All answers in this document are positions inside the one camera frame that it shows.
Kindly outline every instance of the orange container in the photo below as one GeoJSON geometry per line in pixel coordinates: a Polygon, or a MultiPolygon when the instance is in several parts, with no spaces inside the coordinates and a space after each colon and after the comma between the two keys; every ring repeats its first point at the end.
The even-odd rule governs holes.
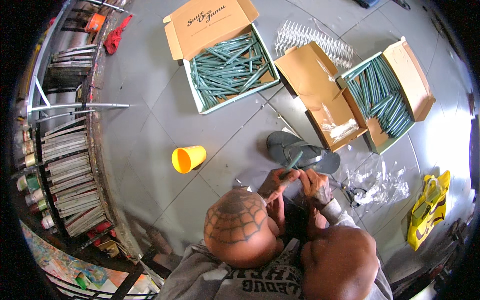
{"type": "Polygon", "coordinates": [[[105,22],[105,16],[94,13],[90,21],[88,21],[85,27],[86,32],[98,32],[102,28],[103,22],[105,22]]]}

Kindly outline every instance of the flip-flop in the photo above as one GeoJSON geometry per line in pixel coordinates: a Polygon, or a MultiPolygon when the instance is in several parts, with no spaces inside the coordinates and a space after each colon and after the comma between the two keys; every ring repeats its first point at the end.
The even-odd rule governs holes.
{"type": "Polygon", "coordinates": [[[297,167],[302,170],[312,168],[319,173],[332,174],[340,166],[340,156],[337,153],[309,144],[289,132],[272,132],[267,137],[267,149],[271,159],[285,167],[299,151],[303,151],[303,155],[297,167]]]}

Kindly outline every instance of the tattooed hand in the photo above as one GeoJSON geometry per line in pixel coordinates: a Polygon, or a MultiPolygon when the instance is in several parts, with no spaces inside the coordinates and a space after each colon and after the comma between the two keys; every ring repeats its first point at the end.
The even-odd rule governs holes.
{"type": "Polygon", "coordinates": [[[282,174],[285,169],[271,170],[267,178],[263,182],[262,186],[258,189],[257,193],[265,200],[267,204],[275,199],[283,201],[283,191],[289,184],[294,182],[300,176],[300,171],[291,170],[283,180],[278,176],[282,174]]]}
{"type": "Polygon", "coordinates": [[[315,197],[321,205],[330,202],[330,184],[326,175],[308,169],[306,172],[301,171],[300,181],[306,196],[315,197]]]}

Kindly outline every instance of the cardboard box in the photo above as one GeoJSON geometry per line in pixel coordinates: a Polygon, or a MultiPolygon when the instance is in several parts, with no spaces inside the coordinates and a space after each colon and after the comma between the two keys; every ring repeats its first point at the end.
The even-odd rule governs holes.
{"type": "Polygon", "coordinates": [[[198,113],[210,113],[280,82],[280,76],[272,57],[255,25],[252,24],[257,17],[258,11],[250,0],[191,0],[163,19],[164,23],[168,23],[165,25],[165,33],[167,34],[172,58],[174,60],[183,60],[183,66],[187,73],[188,83],[192,90],[198,113]],[[219,100],[220,104],[204,110],[198,92],[193,87],[190,74],[190,60],[207,47],[212,47],[216,43],[232,39],[247,32],[252,32],[256,35],[273,69],[274,77],[267,72],[260,80],[262,82],[270,81],[271,83],[250,89],[237,96],[227,96],[227,101],[219,100]]]}
{"type": "MultiPolygon", "coordinates": [[[[403,100],[411,118],[415,122],[425,120],[435,102],[435,98],[432,95],[427,78],[425,77],[417,58],[406,42],[405,37],[402,37],[400,41],[390,45],[383,52],[378,52],[360,64],[354,66],[352,69],[342,73],[336,80],[339,86],[346,88],[347,84],[344,80],[345,76],[379,55],[383,57],[400,83],[402,87],[400,93],[403,96],[403,100]]],[[[368,119],[366,122],[368,127],[366,137],[369,147],[374,153],[378,154],[384,153],[388,148],[393,146],[393,144],[404,136],[415,124],[413,123],[406,127],[398,138],[389,138],[386,133],[381,133],[382,128],[377,119],[368,119]]]]}
{"type": "Polygon", "coordinates": [[[367,124],[350,91],[339,89],[335,82],[337,68],[315,42],[287,50],[275,64],[305,104],[314,128],[326,148],[335,152],[367,131],[367,124]],[[322,130],[326,115],[324,105],[336,125],[354,119],[359,128],[334,143],[330,133],[322,130]]]}

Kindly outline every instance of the gray sweatshirt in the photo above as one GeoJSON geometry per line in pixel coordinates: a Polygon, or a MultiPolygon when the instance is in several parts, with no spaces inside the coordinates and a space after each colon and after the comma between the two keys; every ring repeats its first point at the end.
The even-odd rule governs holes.
{"type": "MultiPolygon", "coordinates": [[[[328,223],[358,228],[333,199],[322,211],[328,223]]],[[[157,299],[305,299],[302,274],[293,266],[299,241],[292,239],[267,266],[256,270],[234,269],[216,259],[199,244],[187,247],[179,266],[170,274],[157,299]]],[[[378,274],[366,299],[393,300],[392,291],[378,263],[378,274]]]]}

